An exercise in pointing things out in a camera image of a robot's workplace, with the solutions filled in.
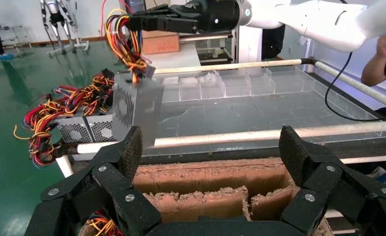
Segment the colorful wire bundle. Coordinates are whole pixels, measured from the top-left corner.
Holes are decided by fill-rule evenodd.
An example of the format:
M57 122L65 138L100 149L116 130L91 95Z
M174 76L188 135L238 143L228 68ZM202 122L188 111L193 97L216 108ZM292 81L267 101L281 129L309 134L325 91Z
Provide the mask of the colorful wire bundle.
M56 118L72 117L79 110L85 116L93 115L95 111L106 114L106 101L112 94L113 84L113 73L106 69L95 75L87 87L76 89L63 85L53 89L53 94L41 97L41 104L29 111L22 121L22 126L32 131L33 135L28 138L19 137L16 135L16 125L13 130L15 138L29 142L30 159L35 167L42 169L55 161L54 151L60 145L51 144L49 132L56 126L53 121Z
M102 210L93 213L87 223L95 227L97 234L95 236L123 236L116 224Z
M121 15L112 15L115 11L120 11ZM131 14L121 9L110 12L105 23L106 37L113 53L126 64L128 70L132 72L132 83L139 82L139 72L145 71L147 63L142 57L142 31L129 31L129 36L123 33L126 24L132 17Z

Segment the black wire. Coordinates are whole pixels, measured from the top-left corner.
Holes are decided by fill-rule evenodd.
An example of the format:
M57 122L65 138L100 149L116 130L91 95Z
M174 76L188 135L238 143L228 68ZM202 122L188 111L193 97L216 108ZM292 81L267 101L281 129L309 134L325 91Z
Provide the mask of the black wire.
M348 66L349 61L351 60L351 57L352 57L352 52L349 53L348 60L346 61L345 65L343 66L342 70L339 72L339 74L337 74L336 78L333 80L333 82L329 85L329 87L328 87L327 90L326 90L326 94L325 94L325 103L326 103L327 108L329 108L329 110L331 110L333 113L337 114L338 116L340 116L340 117L342 117L342 118L345 118L345 119L348 119L348 120L352 120L352 121L371 122L371 121L380 121L380 120L386 119L386 117L383 117L383 118L377 118L377 119L355 119L355 118L351 118L351 117L344 116L344 115L338 113L338 112L335 111L332 107L329 106L329 103L328 103L328 101L327 101L327 96L329 95L329 91L330 91L330 89L333 87L333 84L336 82L336 80L339 78L339 76L340 76L340 75L343 73L343 71L346 69L346 66Z

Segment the transparent acrylic compartment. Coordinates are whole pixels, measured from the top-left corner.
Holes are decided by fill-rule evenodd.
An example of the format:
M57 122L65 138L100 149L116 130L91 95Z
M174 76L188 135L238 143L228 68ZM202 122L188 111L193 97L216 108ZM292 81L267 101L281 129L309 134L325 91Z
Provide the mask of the transparent acrylic compartment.
M179 77L175 74L158 75L152 78L164 87L162 102L179 102Z
M198 74L202 99L225 97L225 84L216 71L200 72Z
M251 95L251 83L246 70L222 70L219 75L225 84L226 97Z
M198 73L180 74L180 101L200 100L201 90Z
M275 82L275 93L302 92L305 81L301 72L296 67L283 68L283 71L272 72L271 79Z
M266 68L249 68L246 70L251 82L251 95L270 95L275 93L275 82L271 71Z

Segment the cardboard box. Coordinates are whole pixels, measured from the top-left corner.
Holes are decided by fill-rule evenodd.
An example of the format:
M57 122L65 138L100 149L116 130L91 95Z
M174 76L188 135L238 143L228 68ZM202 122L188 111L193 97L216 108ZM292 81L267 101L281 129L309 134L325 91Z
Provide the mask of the cardboard box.
M142 31L142 39L142 52L145 55L179 52L179 36L177 33Z
M163 222L198 216L279 220L299 190L280 158L140 166L133 184ZM314 236L332 235L323 219Z

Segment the robotic arm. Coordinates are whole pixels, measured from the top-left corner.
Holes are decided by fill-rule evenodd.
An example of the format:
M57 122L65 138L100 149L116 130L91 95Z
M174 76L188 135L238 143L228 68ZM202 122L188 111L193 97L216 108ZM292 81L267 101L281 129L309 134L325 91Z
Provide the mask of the robotic arm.
M196 33L236 26L274 29L286 24L299 34L342 52L359 49L367 39L386 34L386 0L369 6L312 0L192 0L135 13L131 30Z
M44 23L45 30L48 29L47 25L47 10L45 8L45 2L44 0L39 1L41 3L41 12L42 12L42 22Z
M68 18L69 21L70 21L70 25L71 25L71 26L74 26L73 19L71 18L70 14L68 13L68 10L67 10L67 8L65 7L64 3L62 2L62 0L58 0L58 4L59 4L59 6L62 8L62 11L67 15L67 18Z

